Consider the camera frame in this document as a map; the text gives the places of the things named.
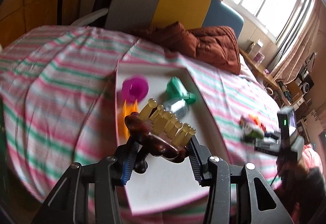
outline yellow headboard panel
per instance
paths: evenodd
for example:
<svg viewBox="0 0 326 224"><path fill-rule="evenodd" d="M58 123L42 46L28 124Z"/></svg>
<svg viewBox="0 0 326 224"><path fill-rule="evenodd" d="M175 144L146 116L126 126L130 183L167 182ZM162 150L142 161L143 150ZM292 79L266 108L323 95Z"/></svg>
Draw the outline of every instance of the yellow headboard panel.
<svg viewBox="0 0 326 224"><path fill-rule="evenodd" d="M211 0L159 0L151 26L166 27L180 21L186 29L200 28Z"/></svg>

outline silver bolt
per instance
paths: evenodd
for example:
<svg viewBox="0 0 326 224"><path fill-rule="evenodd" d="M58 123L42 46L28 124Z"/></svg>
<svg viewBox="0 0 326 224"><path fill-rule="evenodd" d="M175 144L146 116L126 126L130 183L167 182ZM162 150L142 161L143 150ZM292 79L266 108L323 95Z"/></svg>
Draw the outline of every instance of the silver bolt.
<svg viewBox="0 0 326 224"><path fill-rule="evenodd" d="M253 170L255 168L255 165L251 162L246 163L246 167L248 170Z"/></svg>
<svg viewBox="0 0 326 224"><path fill-rule="evenodd" d="M220 161L220 158L217 157L217 156L210 156L209 159L210 159L212 162L219 162L219 161Z"/></svg>
<svg viewBox="0 0 326 224"><path fill-rule="evenodd" d="M106 159L107 159L108 161L115 161L116 157L113 156L113 155L110 155L110 156L107 156Z"/></svg>
<svg viewBox="0 0 326 224"><path fill-rule="evenodd" d="M72 168L72 169L78 169L79 168L79 163L78 162L74 162L74 163L72 163L71 165L70 165L70 167Z"/></svg>

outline purple toy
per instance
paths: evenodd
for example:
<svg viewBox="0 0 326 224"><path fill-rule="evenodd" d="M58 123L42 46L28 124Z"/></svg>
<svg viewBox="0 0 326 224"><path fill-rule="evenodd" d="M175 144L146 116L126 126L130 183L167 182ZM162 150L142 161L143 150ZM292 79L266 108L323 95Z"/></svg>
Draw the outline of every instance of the purple toy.
<svg viewBox="0 0 326 224"><path fill-rule="evenodd" d="M148 82L144 76L135 75L122 83L121 97L129 104L139 103L148 93Z"/></svg>

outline window sill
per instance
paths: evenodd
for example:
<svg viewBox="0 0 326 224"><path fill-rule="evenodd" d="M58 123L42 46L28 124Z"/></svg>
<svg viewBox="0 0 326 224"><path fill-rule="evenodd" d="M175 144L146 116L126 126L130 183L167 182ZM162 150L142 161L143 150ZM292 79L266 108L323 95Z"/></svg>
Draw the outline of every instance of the window sill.
<svg viewBox="0 0 326 224"><path fill-rule="evenodd" d="M265 26L254 16L252 15L246 8L242 7L234 3L232 0L224 0L225 4L236 10L240 15L244 16L246 19L251 21L255 26L257 26L273 43L276 43L276 38L273 36Z"/></svg>

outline yellow translucent peg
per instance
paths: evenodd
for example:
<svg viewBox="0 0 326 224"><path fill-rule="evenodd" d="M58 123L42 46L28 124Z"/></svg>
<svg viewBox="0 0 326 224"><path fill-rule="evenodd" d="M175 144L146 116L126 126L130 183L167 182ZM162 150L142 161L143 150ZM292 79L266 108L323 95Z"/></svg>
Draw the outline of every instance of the yellow translucent peg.
<svg viewBox="0 0 326 224"><path fill-rule="evenodd" d="M177 121L178 121L177 116L173 114L173 117L166 123L164 127L164 131L168 133L174 127L174 124Z"/></svg>
<svg viewBox="0 0 326 224"><path fill-rule="evenodd" d="M172 144L176 147L179 147L181 144L182 140L186 136L186 134L190 131L191 126L188 123L184 123L182 126L182 129L176 134L176 136L172 140Z"/></svg>
<svg viewBox="0 0 326 224"><path fill-rule="evenodd" d="M159 114L159 112L160 112L162 109L164 109L164 106L161 105L161 104L159 104L159 105L157 106L157 109L156 109L155 112L151 115L151 117L150 117L149 119L153 121L154 118L157 117L157 115Z"/></svg>
<svg viewBox="0 0 326 224"><path fill-rule="evenodd" d="M148 104L141 110L138 118L142 121L146 120L155 107L157 107L157 102L153 98L149 99Z"/></svg>
<svg viewBox="0 0 326 224"><path fill-rule="evenodd" d="M163 113L163 118L154 123L153 133L155 135L159 135L163 132L166 123L172 118L172 113L170 111L166 111Z"/></svg>
<svg viewBox="0 0 326 224"><path fill-rule="evenodd" d="M165 110L161 109L160 112L158 113L158 115L152 120L152 123L155 124L157 121L162 119L164 112L165 112Z"/></svg>
<svg viewBox="0 0 326 224"><path fill-rule="evenodd" d="M179 145L180 147L184 147L184 146L186 146L187 144L188 144L188 142L189 142L189 140L191 139L191 137L193 136L193 135L195 135L196 134L196 130L195 130L195 128L191 128L190 130L189 130L189 132L187 133L187 135L184 137L184 139L181 141L181 144Z"/></svg>
<svg viewBox="0 0 326 224"><path fill-rule="evenodd" d="M173 128L167 133L169 139L173 139L175 134L178 132L178 129L182 128L182 122L177 121L174 123Z"/></svg>

